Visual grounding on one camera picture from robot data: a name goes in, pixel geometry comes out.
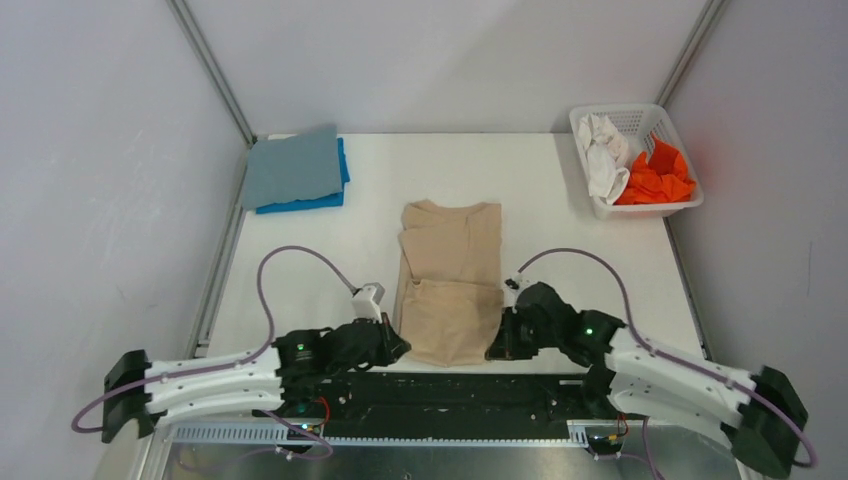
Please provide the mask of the beige t-shirt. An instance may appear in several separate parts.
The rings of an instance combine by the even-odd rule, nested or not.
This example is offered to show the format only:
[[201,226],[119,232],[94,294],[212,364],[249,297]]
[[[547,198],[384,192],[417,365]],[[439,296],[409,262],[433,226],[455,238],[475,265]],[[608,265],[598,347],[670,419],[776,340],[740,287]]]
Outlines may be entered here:
[[401,215],[395,302],[411,357],[439,367],[484,363],[504,306],[502,207],[409,203]]

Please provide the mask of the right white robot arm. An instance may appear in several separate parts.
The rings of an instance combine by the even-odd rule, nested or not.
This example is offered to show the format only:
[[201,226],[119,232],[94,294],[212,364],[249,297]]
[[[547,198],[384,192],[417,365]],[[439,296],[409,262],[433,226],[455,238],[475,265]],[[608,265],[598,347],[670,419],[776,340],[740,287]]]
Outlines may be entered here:
[[556,349],[585,368],[584,410],[659,419],[729,448],[736,460],[773,479],[798,466],[798,437],[809,414],[790,379],[723,366],[649,339],[637,341],[623,320],[577,311],[543,282],[508,279],[514,302],[486,357],[523,361]]

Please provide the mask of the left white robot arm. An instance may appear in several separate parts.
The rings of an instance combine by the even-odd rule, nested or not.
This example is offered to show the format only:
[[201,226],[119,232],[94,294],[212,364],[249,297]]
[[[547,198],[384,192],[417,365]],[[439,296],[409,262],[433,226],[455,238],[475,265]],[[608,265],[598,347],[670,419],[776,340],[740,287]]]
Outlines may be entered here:
[[356,319],[337,328],[293,330],[258,356],[151,361],[145,350],[130,351],[104,378],[100,439],[110,443],[130,421],[146,437],[158,426],[209,414],[282,407],[302,416],[323,380],[390,366],[410,349],[387,321]]

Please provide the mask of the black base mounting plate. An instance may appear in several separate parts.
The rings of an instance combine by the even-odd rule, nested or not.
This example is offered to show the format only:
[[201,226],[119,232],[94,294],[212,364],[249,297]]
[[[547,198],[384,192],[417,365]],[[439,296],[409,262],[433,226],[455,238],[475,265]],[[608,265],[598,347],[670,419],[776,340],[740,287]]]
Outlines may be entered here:
[[558,440],[571,421],[620,413],[584,392],[584,374],[348,371],[275,413],[326,421],[330,437],[373,440]]

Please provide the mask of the left controller board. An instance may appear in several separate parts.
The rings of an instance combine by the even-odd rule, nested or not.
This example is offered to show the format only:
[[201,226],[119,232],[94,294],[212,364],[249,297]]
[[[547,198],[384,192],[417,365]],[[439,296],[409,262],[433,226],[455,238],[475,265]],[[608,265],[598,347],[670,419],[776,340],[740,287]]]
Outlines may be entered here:
[[300,424],[287,430],[286,440],[289,442],[312,441],[315,438],[320,438],[322,435],[321,425]]

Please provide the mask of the controller board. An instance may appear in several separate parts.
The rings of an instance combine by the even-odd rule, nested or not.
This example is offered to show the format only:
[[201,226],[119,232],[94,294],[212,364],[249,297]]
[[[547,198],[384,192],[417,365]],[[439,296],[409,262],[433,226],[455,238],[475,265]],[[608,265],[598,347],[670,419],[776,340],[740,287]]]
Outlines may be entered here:
[[616,459],[621,456],[624,437],[617,434],[591,435],[587,439],[586,451],[598,459]]
[[286,440],[289,442],[312,441],[315,438],[320,438],[322,435],[321,425],[300,424],[287,430]]

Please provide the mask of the right controller board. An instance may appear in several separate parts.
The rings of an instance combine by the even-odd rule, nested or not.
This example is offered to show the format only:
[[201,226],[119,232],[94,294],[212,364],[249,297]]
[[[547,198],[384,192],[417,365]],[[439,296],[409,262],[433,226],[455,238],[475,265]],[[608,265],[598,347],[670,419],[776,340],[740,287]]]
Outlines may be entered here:
[[587,439],[586,451],[598,459],[616,459],[621,456],[624,437],[617,434],[591,435]]

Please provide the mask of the white plastic laundry basket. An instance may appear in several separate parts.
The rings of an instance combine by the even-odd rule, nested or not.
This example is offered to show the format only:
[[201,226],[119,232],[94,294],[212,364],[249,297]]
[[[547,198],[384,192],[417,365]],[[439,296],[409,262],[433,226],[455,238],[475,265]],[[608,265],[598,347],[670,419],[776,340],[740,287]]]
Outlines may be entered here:
[[703,203],[694,167],[661,106],[581,106],[569,118],[596,218],[667,217]]

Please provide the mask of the white crumpled t-shirt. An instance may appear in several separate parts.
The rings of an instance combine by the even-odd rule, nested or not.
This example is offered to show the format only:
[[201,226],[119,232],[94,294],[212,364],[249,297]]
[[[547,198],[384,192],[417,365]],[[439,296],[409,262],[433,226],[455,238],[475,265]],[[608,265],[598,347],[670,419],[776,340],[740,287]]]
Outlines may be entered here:
[[614,205],[630,178],[629,141],[608,116],[596,114],[579,119],[576,136],[586,156],[589,194],[606,205]]

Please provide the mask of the orange crumpled t-shirt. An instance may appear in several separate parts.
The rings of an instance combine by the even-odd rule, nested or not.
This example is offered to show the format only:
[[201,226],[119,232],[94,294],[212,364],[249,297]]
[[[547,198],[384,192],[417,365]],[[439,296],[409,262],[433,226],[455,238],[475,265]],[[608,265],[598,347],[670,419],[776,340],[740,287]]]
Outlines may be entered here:
[[642,152],[634,160],[627,184],[615,205],[666,204],[692,199],[697,183],[689,175],[682,152],[654,133],[651,139],[653,152]]

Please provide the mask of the folded grey t-shirt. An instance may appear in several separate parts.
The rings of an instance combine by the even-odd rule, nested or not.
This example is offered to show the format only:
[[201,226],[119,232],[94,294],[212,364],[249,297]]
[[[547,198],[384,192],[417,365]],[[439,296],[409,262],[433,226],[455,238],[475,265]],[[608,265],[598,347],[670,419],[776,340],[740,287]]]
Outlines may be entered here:
[[337,207],[350,181],[337,127],[257,142],[247,156],[241,206],[258,214]]

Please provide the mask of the aluminium frame rail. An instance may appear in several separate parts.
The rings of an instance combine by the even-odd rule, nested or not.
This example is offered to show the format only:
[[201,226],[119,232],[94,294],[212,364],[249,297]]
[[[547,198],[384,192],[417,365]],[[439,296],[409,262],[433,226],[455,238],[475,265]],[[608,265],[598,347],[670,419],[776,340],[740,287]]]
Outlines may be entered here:
[[714,441],[596,413],[578,375],[350,373],[157,433],[143,479],[750,479]]

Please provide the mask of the right corner aluminium post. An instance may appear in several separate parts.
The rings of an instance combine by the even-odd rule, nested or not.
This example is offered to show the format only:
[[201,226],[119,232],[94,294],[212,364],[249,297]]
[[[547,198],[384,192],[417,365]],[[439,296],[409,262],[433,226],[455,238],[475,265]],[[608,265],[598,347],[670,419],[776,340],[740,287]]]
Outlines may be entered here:
[[670,105],[681,82],[694,65],[700,51],[707,44],[729,4],[729,0],[708,0],[705,2],[671,70],[660,87],[655,99],[657,105],[664,108]]

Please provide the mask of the corner aluminium post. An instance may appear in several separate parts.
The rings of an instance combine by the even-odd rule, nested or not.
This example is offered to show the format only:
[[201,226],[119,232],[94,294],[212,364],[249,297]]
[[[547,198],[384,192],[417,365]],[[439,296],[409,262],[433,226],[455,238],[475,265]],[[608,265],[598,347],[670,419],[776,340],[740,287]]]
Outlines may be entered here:
[[705,2],[671,70],[660,87],[655,99],[657,105],[664,108],[670,105],[681,82],[694,65],[700,51],[707,44],[729,4],[729,0],[708,0]]
[[257,140],[256,134],[249,125],[248,119],[239,105],[236,95],[189,2],[186,0],[166,0],[165,3],[170,8],[188,45],[194,52],[202,70],[207,75],[213,90],[221,100],[239,136],[248,147],[252,146]]

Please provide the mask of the left corner aluminium post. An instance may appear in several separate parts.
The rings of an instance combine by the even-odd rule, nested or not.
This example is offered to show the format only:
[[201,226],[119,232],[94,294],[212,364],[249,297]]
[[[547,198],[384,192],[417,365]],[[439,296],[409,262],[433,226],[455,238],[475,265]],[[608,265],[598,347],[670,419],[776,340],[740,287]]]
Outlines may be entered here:
[[165,3],[170,8],[188,45],[194,52],[202,70],[207,75],[213,90],[221,100],[239,136],[248,147],[252,146],[257,140],[256,134],[249,125],[248,119],[239,105],[236,95],[189,2],[186,0],[166,0]]

